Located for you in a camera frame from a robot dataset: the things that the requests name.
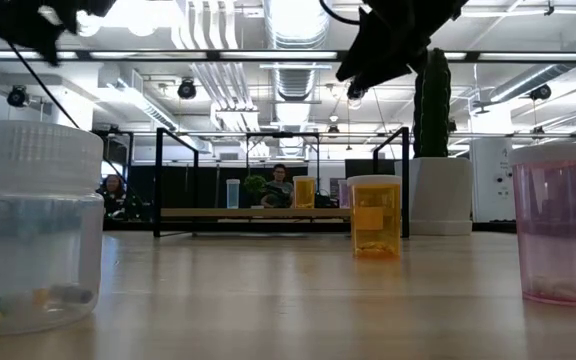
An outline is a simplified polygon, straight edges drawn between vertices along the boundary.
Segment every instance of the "air duct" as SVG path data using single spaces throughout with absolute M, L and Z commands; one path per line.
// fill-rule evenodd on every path
M 264 0 L 266 32 L 270 46 L 282 50 L 320 49 L 328 33 L 329 17 L 318 1 L 313 0 Z M 279 101 L 302 102 L 300 104 L 277 104 L 279 122 L 305 126 L 310 114 L 316 70 L 273 70 L 275 97 Z M 280 147 L 287 147 L 280 141 Z M 283 149 L 287 155 L 295 155 L 298 149 Z
M 576 41 L 564 51 L 576 51 Z M 490 93 L 492 103 L 502 103 L 527 94 L 535 88 L 573 70 L 576 64 L 539 65 L 531 68 L 507 83 L 498 86 Z
M 117 99 L 132 104 L 153 120 L 155 127 L 164 127 L 169 131 L 187 131 L 181 127 L 175 117 L 144 92 L 143 78 L 134 69 L 124 71 L 117 64 L 104 64 L 99 69 L 98 87 L 110 88 L 117 92 Z M 195 137 L 183 135 L 181 138 L 202 154 L 212 153 L 212 144 Z

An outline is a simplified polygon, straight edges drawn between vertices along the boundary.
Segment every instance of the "cactus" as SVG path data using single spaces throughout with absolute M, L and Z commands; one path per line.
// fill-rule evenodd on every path
M 428 53 L 428 65 L 415 81 L 415 157 L 447 157 L 451 74 L 444 52 Z

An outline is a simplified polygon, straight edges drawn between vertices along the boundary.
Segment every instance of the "woman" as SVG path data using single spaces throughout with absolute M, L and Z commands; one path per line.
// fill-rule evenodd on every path
M 117 175 L 108 175 L 101 183 L 97 193 L 104 197 L 106 216 L 115 217 L 124 212 L 126 191 L 123 180 Z

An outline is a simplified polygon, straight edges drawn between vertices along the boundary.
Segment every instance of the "spotlight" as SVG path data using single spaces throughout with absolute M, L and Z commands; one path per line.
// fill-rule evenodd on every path
M 357 87 L 355 82 L 348 87 L 348 107 L 352 110 L 357 110 L 361 107 L 361 98 L 366 95 L 366 90 Z
M 177 90 L 177 95 L 183 100 L 191 100 L 197 96 L 197 88 L 194 84 L 195 80 L 193 78 L 184 78 L 181 80 L 181 85 Z
M 26 92 L 26 87 L 23 85 L 13 86 L 6 100 L 8 101 L 8 105 L 16 108 L 24 108 L 30 103 L 30 97 Z
M 534 128 L 534 129 L 530 130 L 530 133 L 531 133 L 531 134 L 538 135 L 538 134 L 545 134 L 546 132 L 544 131 L 544 127 L 543 127 L 543 126 L 538 126 L 538 127 Z M 533 139 L 533 140 L 539 140 L 538 137 L 533 137 L 532 139 Z
M 548 100 L 551 95 L 552 95 L 552 90 L 550 89 L 550 86 L 548 86 L 548 85 L 540 86 L 540 87 L 536 88 L 535 90 L 528 93 L 528 97 L 532 101 Z

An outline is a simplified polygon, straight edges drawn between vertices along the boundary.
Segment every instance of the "pipe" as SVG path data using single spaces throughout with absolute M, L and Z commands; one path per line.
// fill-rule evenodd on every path
M 195 44 L 192 41 L 192 37 L 190 36 L 190 31 L 188 29 L 190 24 L 190 18 L 188 16 L 188 3 L 184 2 L 183 4 L 185 5 L 185 9 L 182 10 L 179 8 L 181 10 L 180 16 L 182 21 L 179 22 L 177 27 L 170 29 L 170 40 L 177 49 L 187 48 L 193 50 L 195 48 Z M 223 99 L 220 99 L 220 97 L 217 95 L 215 87 L 216 84 L 210 81 L 211 77 L 210 74 L 208 74 L 205 66 L 203 64 L 192 63 L 190 65 L 190 69 L 195 74 L 195 77 L 199 79 L 199 82 L 204 86 L 208 96 L 222 109 L 227 107 L 227 103 Z
M 206 36 L 204 34 L 204 7 L 202 0 L 193 0 L 195 4 L 195 26 L 193 28 L 193 37 L 195 42 L 199 46 L 200 49 L 208 49 L 208 43 L 206 42 Z M 206 65 L 206 69 L 208 75 L 211 78 L 211 82 L 216 82 L 219 84 L 215 87 L 215 92 L 218 94 L 218 98 L 220 98 L 223 102 L 227 105 L 225 107 L 234 109 L 235 102 L 232 100 L 232 97 L 229 96 L 230 92 L 226 88 L 226 83 L 219 74 L 219 69 L 214 63 L 208 63 Z
M 318 1 L 264 0 L 264 14 L 266 34 L 273 49 L 319 49 L 326 40 L 330 18 Z M 275 98 L 288 102 L 310 99 L 316 76 L 316 70 L 273 70 Z M 308 122 L 310 108 L 310 104 L 283 103 L 275 106 L 275 113 L 280 122 L 303 127 Z M 289 150 L 293 145 L 289 139 L 279 142 L 284 154 L 295 155 L 294 149 Z
M 224 48 L 224 45 L 221 42 L 221 26 L 220 26 L 220 22 L 219 22 L 219 20 L 220 20 L 219 19 L 219 3 L 217 0 L 209 0 L 208 1 L 208 7 L 210 9 L 210 33 L 209 33 L 210 42 L 215 47 L 215 49 L 221 50 Z M 231 105 L 231 108 L 235 109 L 235 108 L 245 107 L 243 96 L 241 95 L 241 91 L 239 90 L 239 84 L 237 83 L 237 81 L 234 77 L 234 74 L 232 73 L 231 64 L 230 63 L 220 64 L 220 67 L 223 70 L 224 74 L 226 74 L 226 77 L 228 78 L 230 83 L 232 84 L 232 88 L 235 92 L 235 96 L 237 97 L 237 104 L 235 104 L 234 101 L 232 101 L 233 96 L 230 93 L 230 88 L 225 83 L 223 78 L 220 76 L 219 77 L 221 80 L 220 83 L 223 83 L 224 93 L 226 94 L 226 97 L 231 100 L 231 102 L 229 102 L 229 104 Z
M 564 51 L 576 51 L 576 41 L 570 46 L 567 46 Z M 534 66 L 523 74 L 495 88 L 490 93 L 490 101 L 493 103 L 501 103 L 514 99 L 575 68 L 576 64 Z
M 236 50 L 239 48 L 237 44 L 237 37 L 235 36 L 235 2 L 234 0 L 224 1 L 224 10 L 226 18 L 226 44 L 228 49 Z M 241 63 L 229 64 L 232 66 L 232 79 L 231 83 L 235 86 L 238 85 L 238 90 L 241 92 L 242 104 L 248 110 L 253 110 L 255 108 L 252 102 L 252 96 L 250 96 L 250 90 L 248 88 L 248 83 L 246 81 L 246 76 L 244 74 L 243 65 Z

